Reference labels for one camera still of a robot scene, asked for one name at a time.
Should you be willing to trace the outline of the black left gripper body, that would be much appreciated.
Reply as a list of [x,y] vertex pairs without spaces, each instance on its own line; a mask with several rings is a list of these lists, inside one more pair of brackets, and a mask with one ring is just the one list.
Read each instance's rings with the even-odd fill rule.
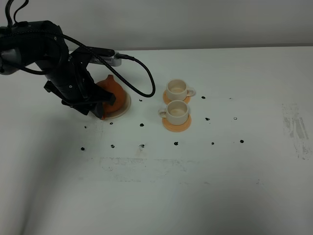
[[48,81],[44,86],[47,92],[57,95],[63,105],[84,115],[96,108],[96,103],[91,103],[95,83],[87,71],[90,59],[90,55],[70,55],[63,65],[47,75]]

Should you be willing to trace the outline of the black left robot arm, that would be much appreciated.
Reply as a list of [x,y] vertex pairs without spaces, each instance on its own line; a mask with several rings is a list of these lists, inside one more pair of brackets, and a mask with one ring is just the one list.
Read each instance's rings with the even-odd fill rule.
[[10,75],[21,70],[44,75],[47,78],[44,89],[58,96],[63,105],[102,118],[103,105],[112,106],[116,98],[98,86],[87,71],[87,65],[97,57],[96,51],[79,43],[70,53],[66,40],[75,42],[50,21],[1,27],[0,73]]

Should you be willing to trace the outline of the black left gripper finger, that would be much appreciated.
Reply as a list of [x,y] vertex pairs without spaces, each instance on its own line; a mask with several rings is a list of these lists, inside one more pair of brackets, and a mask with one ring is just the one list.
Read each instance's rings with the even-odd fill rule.
[[99,119],[103,118],[104,116],[103,102],[89,103],[87,107],[88,107],[88,114],[92,113]]
[[115,95],[111,92],[108,92],[98,86],[95,83],[88,82],[85,84],[88,97],[85,100],[85,104],[95,104],[95,103],[108,103],[113,105],[115,102]]

